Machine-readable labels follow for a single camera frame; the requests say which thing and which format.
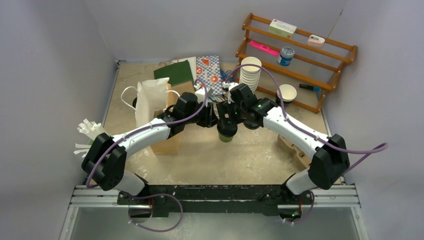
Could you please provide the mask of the single black cup lid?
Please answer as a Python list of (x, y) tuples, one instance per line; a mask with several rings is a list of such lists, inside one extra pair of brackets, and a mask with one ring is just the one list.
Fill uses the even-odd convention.
[(238, 131), (237, 125), (218, 125), (217, 131), (220, 137), (232, 138)]

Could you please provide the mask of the brown kraft paper bag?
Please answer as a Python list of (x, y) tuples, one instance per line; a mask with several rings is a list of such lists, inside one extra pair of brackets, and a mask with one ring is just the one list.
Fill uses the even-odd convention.
[[(134, 110), (137, 127), (147, 124), (176, 103), (180, 94), (172, 90), (169, 80), (168, 77), (164, 77), (139, 81), (137, 86), (128, 86), (122, 91), (120, 100)], [(130, 89), (136, 92), (135, 104), (124, 100), (124, 94)]]

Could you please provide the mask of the green paper coffee cup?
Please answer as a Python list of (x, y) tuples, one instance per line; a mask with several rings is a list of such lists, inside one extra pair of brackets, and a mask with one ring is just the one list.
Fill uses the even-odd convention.
[(218, 138), (219, 138), (222, 142), (224, 142), (224, 143), (229, 143), (229, 142), (231, 142), (231, 141), (232, 141), (233, 136), (227, 136), (227, 135), (219, 134), (219, 135), (218, 135)]

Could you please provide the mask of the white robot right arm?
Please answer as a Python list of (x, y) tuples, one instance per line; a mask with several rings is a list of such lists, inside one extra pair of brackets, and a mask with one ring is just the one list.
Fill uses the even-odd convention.
[(237, 125), (255, 130), (271, 130), (299, 148), (311, 160), (309, 168), (294, 174), (283, 184), (280, 196), (288, 204), (300, 198), (301, 193), (320, 188), (328, 190), (350, 167), (346, 142), (338, 134), (328, 136), (302, 122), (283, 114), (281, 106), (269, 98), (258, 99), (244, 83), (224, 84), (227, 101), (217, 104), (220, 136), (231, 138)]

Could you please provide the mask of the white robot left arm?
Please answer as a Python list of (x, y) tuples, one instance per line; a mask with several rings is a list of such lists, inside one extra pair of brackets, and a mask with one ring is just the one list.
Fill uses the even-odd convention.
[(124, 191), (132, 201), (142, 205), (149, 199), (149, 191), (145, 188), (147, 182), (125, 170), (127, 159), (146, 147), (176, 136), (188, 124), (212, 128), (218, 122), (211, 102), (198, 102), (195, 94), (185, 92), (176, 104), (141, 127), (114, 136), (99, 134), (81, 168), (102, 190)]

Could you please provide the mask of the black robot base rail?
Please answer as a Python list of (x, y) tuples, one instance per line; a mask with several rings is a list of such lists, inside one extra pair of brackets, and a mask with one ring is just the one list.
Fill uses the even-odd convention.
[(307, 194), (316, 188), (306, 173), (296, 173), (282, 184), (156, 185), (136, 177), (119, 183), (118, 204), (147, 205), (154, 218), (170, 213), (262, 214), (299, 218), (301, 204), (311, 203)]

